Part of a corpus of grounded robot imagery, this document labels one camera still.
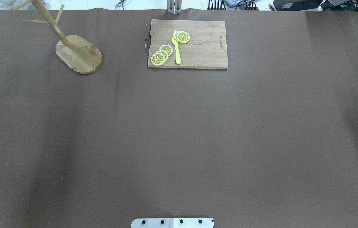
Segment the wooden cup storage rack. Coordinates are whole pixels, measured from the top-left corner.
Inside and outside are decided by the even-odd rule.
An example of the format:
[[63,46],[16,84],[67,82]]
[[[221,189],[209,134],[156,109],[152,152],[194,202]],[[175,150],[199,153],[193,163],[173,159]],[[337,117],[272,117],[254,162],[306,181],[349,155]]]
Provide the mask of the wooden cup storage rack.
[[79,35],[66,36],[59,26],[59,20],[64,10],[64,4],[60,6],[56,18],[51,16],[43,0],[25,0],[21,4],[13,6],[13,11],[32,4],[44,17],[44,20],[24,19],[26,23],[47,24],[51,27],[53,32],[59,38],[56,45],[56,55],[67,65],[70,69],[78,74],[90,74],[97,70],[102,64],[102,52],[91,42]]

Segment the yellow plastic knife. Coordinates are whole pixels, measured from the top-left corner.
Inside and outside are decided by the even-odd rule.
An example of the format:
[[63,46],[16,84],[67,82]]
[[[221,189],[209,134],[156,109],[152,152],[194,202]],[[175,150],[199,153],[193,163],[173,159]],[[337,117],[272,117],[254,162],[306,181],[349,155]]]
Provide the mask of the yellow plastic knife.
[[174,50],[175,50],[175,63],[177,65],[180,65],[182,63],[181,61],[181,56],[180,56],[180,51],[179,51],[179,45],[178,43],[175,42],[175,40],[173,40],[173,37],[172,37],[172,44],[174,45]]

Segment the lemon slice middle of trio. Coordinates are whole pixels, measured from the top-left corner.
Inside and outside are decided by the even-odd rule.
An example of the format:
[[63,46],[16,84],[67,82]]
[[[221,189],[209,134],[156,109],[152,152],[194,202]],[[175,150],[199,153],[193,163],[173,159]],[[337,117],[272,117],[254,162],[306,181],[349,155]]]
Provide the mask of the lemon slice middle of trio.
[[159,51],[157,51],[157,53],[162,54],[164,56],[165,60],[167,60],[169,57],[169,53],[166,52],[165,50],[159,50]]

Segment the lemon slice back of trio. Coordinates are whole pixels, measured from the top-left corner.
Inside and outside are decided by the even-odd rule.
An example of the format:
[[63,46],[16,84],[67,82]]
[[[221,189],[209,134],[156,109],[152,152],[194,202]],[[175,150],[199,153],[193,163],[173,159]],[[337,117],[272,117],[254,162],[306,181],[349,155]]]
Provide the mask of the lemon slice back of trio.
[[163,51],[167,52],[167,53],[168,53],[168,56],[171,56],[172,53],[173,53],[173,48],[172,48],[172,46],[167,45],[167,44],[160,46],[159,50],[163,50]]

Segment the wooden cutting board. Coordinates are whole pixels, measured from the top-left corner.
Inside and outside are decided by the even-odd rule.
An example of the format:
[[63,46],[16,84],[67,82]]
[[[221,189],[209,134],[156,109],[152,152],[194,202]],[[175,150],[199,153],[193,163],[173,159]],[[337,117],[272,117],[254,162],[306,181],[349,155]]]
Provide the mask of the wooden cutting board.
[[[190,34],[188,43],[178,43],[182,63],[175,63],[172,44],[174,30]],[[150,63],[150,57],[160,46],[170,45],[173,53],[161,66]],[[148,66],[170,69],[228,69],[226,23],[224,21],[195,21],[152,19],[150,23],[150,47]]]

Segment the lemon slice top of pair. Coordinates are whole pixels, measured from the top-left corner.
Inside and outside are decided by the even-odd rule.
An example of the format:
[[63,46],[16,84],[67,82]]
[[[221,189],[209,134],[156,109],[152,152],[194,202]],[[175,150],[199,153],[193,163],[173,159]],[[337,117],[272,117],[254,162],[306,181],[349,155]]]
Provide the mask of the lemon slice top of pair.
[[179,43],[188,43],[190,41],[190,34],[185,31],[177,31],[175,34],[175,39]]

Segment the brown table mat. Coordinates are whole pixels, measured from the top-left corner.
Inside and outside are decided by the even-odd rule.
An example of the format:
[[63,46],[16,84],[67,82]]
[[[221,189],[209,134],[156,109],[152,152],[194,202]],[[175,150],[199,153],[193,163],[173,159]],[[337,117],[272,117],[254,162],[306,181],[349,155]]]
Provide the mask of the brown table mat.
[[[358,12],[0,10],[0,228],[358,228]],[[228,69],[148,66],[152,19],[224,21]]]

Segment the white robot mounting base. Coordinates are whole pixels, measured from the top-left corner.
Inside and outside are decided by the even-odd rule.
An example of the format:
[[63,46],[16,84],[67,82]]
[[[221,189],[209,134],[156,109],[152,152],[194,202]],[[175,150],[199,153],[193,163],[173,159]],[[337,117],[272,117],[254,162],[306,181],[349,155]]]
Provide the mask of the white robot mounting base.
[[214,228],[213,218],[137,218],[131,228]]

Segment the aluminium frame post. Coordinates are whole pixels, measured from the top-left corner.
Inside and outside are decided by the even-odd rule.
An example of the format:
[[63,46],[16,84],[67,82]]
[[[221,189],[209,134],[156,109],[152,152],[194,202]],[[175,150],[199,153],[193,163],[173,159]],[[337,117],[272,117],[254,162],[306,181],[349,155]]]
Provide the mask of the aluminium frame post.
[[180,15],[182,12],[182,0],[167,0],[168,15]]

